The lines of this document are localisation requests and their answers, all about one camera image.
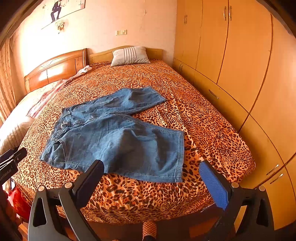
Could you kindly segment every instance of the wall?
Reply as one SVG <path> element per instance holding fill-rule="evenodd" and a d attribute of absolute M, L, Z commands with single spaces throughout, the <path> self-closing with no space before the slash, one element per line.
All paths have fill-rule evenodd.
<path fill-rule="evenodd" d="M 19 102 L 26 94 L 24 76 L 47 59 L 62 53 L 88 48 L 89 54 L 122 45 L 163 49 L 163 60 L 172 65 L 177 0 L 86 0 L 85 9 L 61 19 L 65 29 L 55 25 L 41 29 L 41 3 L 12 36 Z M 127 29 L 127 35 L 115 31 Z"/>

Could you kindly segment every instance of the leopard print bedsheet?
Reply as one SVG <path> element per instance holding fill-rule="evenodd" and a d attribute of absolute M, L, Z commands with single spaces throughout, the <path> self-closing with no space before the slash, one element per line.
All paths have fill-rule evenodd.
<path fill-rule="evenodd" d="M 228 121 L 163 61 L 116 67 L 110 67 L 110 63 L 95 63 L 92 68 L 56 94 L 34 121 L 20 146 L 25 147 L 28 154 L 18 164 L 19 171 L 13 178 L 29 204 L 40 185 L 61 187 L 79 175 L 76 170 L 54 168 L 38 159 L 62 108 L 121 88 L 150 85 L 168 100 L 133 117 L 184 131 L 183 181 L 152 183 L 104 174 L 87 206 L 81 209 L 88 221 L 124 224 L 190 214 L 213 203 L 198 172 L 201 161 L 207 159 L 231 182 L 239 182 L 255 168 L 247 145 Z M 64 216 L 61 207 L 58 211 Z"/>

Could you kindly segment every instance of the pillow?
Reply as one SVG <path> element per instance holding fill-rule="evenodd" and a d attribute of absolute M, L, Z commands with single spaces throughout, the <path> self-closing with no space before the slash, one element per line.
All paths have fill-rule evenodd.
<path fill-rule="evenodd" d="M 125 64 L 150 64 L 146 48 L 135 46 L 114 50 L 111 67 Z"/>
<path fill-rule="evenodd" d="M 30 116 L 19 117 L 15 122 L 4 127 L 5 131 L 0 135 L 0 155 L 21 144 L 33 121 L 34 119 Z"/>

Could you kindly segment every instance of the wooden wardrobe door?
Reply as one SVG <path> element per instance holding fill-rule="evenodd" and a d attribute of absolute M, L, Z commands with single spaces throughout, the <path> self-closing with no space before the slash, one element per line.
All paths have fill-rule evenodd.
<path fill-rule="evenodd" d="M 194 81 L 194 74 L 195 74 L 195 70 L 193 68 L 190 68 L 186 64 L 182 64 L 181 75 L 184 77 L 184 79 L 186 79 L 192 85 Z"/>
<path fill-rule="evenodd" d="M 236 131 L 242 127 L 248 112 L 213 81 L 195 71 L 193 86 L 229 121 Z"/>
<path fill-rule="evenodd" d="M 228 0 L 206 0 L 202 4 L 200 48 L 196 70 L 217 83 L 228 26 Z"/>
<path fill-rule="evenodd" d="M 274 218 L 274 229 L 280 229 L 296 219 L 296 202 L 293 187 L 284 167 L 262 184 L 265 187 Z"/>
<path fill-rule="evenodd" d="M 181 74 L 181 64 L 182 64 L 181 61 L 179 61 L 179 60 L 173 58 L 173 67 L 172 67 L 172 68 L 173 68 L 175 71 L 177 71 L 179 74 Z"/>
<path fill-rule="evenodd" d="M 174 58 L 179 61 L 183 60 L 184 28 L 185 28 L 185 1 L 178 0 Z"/>
<path fill-rule="evenodd" d="M 229 27 L 218 85 L 248 112 L 262 85 L 271 49 L 271 14 L 256 0 L 229 0 Z"/>
<path fill-rule="evenodd" d="M 296 39 L 276 18 L 273 25 L 270 63 L 251 115 L 287 162 L 296 150 Z"/>
<path fill-rule="evenodd" d="M 202 0 L 185 0 L 183 63 L 196 68 L 202 25 Z"/>
<path fill-rule="evenodd" d="M 255 170 L 247 175 L 240 185 L 244 188 L 254 188 L 275 174 L 284 163 L 268 136 L 252 116 L 249 115 L 239 135 L 249 147 L 256 164 Z"/>
<path fill-rule="evenodd" d="M 296 156 L 294 156 L 294 158 L 286 165 L 286 168 L 292 182 L 294 194 L 296 194 Z"/>

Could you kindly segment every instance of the poster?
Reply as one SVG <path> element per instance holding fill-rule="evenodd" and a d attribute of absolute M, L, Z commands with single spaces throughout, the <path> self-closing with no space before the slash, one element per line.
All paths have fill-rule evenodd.
<path fill-rule="evenodd" d="M 42 28 L 56 20 L 84 9 L 85 0 L 46 0 L 43 2 Z"/>

